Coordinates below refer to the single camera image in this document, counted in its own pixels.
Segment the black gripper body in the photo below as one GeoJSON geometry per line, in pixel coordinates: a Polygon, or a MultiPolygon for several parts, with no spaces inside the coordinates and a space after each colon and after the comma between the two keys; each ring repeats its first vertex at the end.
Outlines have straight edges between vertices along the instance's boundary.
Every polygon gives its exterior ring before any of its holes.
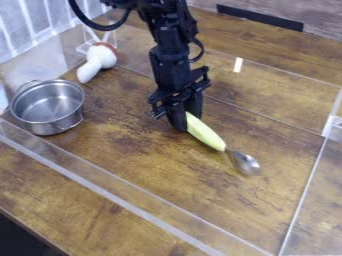
{"type": "Polygon", "coordinates": [[[193,36],[187,37],[176,26],[160,26],[153,32],[156,45],[149,50],[149,61],[156,90],[148,98],[155,119],[167,117],[169,103],[185,100],[189,91],[201,92],[209,87],[208,67],[192,69],[204,54],[204,46],[193,36]]]}

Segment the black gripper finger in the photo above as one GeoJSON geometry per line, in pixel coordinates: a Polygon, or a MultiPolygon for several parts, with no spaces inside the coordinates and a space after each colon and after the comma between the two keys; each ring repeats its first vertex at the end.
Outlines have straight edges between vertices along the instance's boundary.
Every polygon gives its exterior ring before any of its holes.
{"type": "Polygon", "coordinates": [[[187,130],[185,110],[181,102],[169,103],[167,118],[172,127],[179,131],[187,130]]]}
{"type": "Polygon", "coordinates": [[[201,118],[203,113],[203,93],[189,91],[185,100],[185,111],[189,112],[196,118],[201,118]]]}

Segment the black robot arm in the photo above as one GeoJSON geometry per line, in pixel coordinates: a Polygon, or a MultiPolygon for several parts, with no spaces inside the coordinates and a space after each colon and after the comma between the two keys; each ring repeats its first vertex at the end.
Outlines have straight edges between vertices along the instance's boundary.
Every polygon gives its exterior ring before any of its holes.
{"type": "Polygon", "coordinates": [[[156,45],[149,50],[149,62],[156,91],[148,98],[152,117],[167,116],[171,126],[187,130],[185,113],[201,118],[203,90],[211,85],[209,68],[191,69],[204,54],[196,39],[196,20],[185,0],[100,0],[112,8],[135,10],[145,22],[156,45]]]}

